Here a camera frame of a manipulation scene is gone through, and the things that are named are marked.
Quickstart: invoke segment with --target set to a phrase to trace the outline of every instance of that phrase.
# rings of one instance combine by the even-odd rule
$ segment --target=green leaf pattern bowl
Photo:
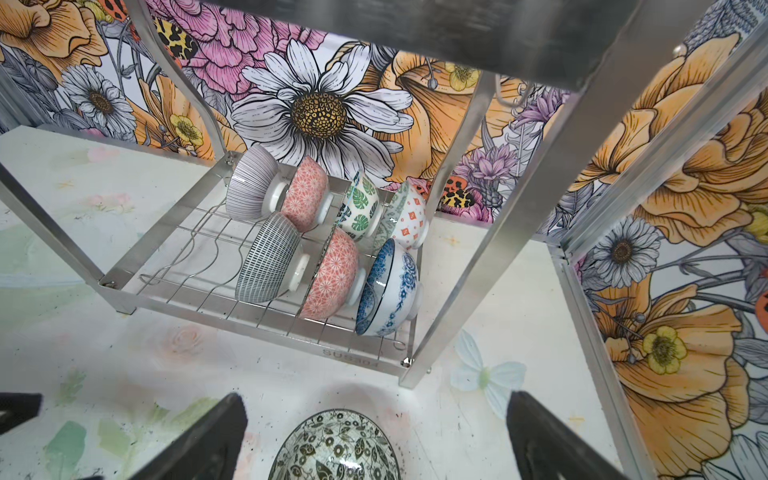
[[[355,174],[346,191],[336,225],[357,241],[376,231],[382,215],[379,191],[362,170]]]
[[[326,410],[301,422],[283,443],[269,480],[401,480],[395,451],[368,417]]]

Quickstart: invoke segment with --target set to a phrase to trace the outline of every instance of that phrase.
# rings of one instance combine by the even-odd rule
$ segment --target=orange flower
[[[357,44],[350,42],[342,46],[326,69]],[[395,167],[387,181],[401,183],[407,177],[434,178],[464,119],[469,101],[475,93],[476,82],[477,72],[471,68],[406,51],[398,52],[382,70],[377,70],[372,61],[362,80],[361,90],[390,88],[406,90],[413,96],[411,106],[402,111],[413,117],[413,127],[398,134],[373,134],[381,141],[395,141],[403,146],[402,151],[392,154]],[[513,101],[518,98],[522,84],[523,81],[518,78],[504,80],[504,99]],[[514,119],[510,109],[503,107],[495,98],[485,114],[492,137],[501,135],[502,128]],[[481,146],[482,139],[478,131],[468,151]]]
[[[749,377],[730,357],[741,331],[731,308],[687,311],[696,286],[651,302],[649,286],[650,275],[598,292],[595,319],[657,474],[677,477],[728,449],[747,421]]]
[[[100,66],[108,53],[93,12],[67,0],[0,0],[0,42],[26,52],[59,82],[67,67]]]
[[[714,38],[662,68],[592,157],[570,190],[595,180],[612,184],[726,60],[739,35]],[[768,93],[750,102],[722,131],[654,191],[634,216],[672,243],[700,247],[752,221],[742,201],[768,201]]]
[[[149,112],[146,112],[129,100],[136,117],[136,140],[139,144],[162,147],[180,154],[194,152],[196,157],[216,160],[203,118],[168,77],[157,76],[159,99],[151,92],[146,82],[139,79],[139,85],[144,94],[144,101],[149,107]],[[211,110],[219,123],[225,148],[229,151],[244,152],[246,145],[240,135],[232,130],[222,114],[213,108]]]

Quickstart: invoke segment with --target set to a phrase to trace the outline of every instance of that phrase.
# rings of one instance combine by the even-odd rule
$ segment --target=metal hook
[[[502,76],[496,74],[496,100],[498,100],[498,103],[504,105],[505,107],[509,107],[514,110],[517,107],[525,105],[525,102],[528,101],[528,97],[531,96],[531,90],[533,90],[533,85],[525,82],[525,90],[523,90],[523,96],[518,98],[517,101],[506,101],[502,97]]]

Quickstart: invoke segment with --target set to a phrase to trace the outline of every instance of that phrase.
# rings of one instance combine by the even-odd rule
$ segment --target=daisy center
[[[632,258],[632,244],[626,240],[619,240],[611,249],[611,259],[621,265]]]
[[[176,125],[176,131],[184,134],[190,141],[197,140],[200,136],[200,131],[192,125],[192,122],[180,121]]]
[[[658,336],[651,347],[651,353],[656,357],[656,361],[662,366],[667,366],[675,358],[676,347],[674,339],[666,336]]]
[[[297,98],[290,113],[293,124],[305,135],[323,140],[340,134],[346,124],[346,109],[341,98],[326,93]]]
[[[470,67],[462,67],[461,65],[456,65],[456,69],[453,71],[453,74],[458,77],[461,81],[467,81],[469,79],[469,76],[472,75],[472,72],[475,71],[474,68]]]
[[[103,113],[109,115],[114,112],[114,107],[112,106],[112,103],[107,100],[107,98],[100,94],[97,91],[92,91],[88,95],[88,100],[91,101],[91,103],[94,105],[94,107],[101,110]]]

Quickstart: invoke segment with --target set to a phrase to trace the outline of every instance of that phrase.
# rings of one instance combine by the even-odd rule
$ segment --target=ceramic bowl
[[[422,284],[416,261],[403,245],[390,238],[379,250],[362,288],[357,307],[358,335],[387,336],[422,305]]]
[[[349,235],[334,229],[315,273],[299,316],[323,320],[347,303],[360,298],[366,270],[359,266],[355,243]]]
[[[374,249],[380,248],[388,238],[395,239],[406,250],[421,247],[429,231],[425,207],[424,197],[411,182],[402,182],[376,228]]]
[[[346,409],[301,422],[280,447],[268,480],[400,480],[392,444],[371,419]]]
[[[360,240],[373,235],[381,215],[379,191],[366,172],[358,171],[346,190],[336,225],[347,232],[353,240]]]
[[[235,298],[268,302],[286,291],[296,291],[310,255],[301,247],[299,231],[280,212],[271,214],[256,235],[240,268]]]
[[[253,221],[263,216],[263,203],[273,179],[277,161],[259,144],[249,148],[237,162],[227,188],[227,213],[235,220]]]
[[[280,197],[287,188],[282,207]],[[267,214],[281,211],[299,232],[308,232],[325,221],[333,194],[328,188],[328,175],[310,157],[301,161],[290,184],[282,176],[273,179],[264,201]]]

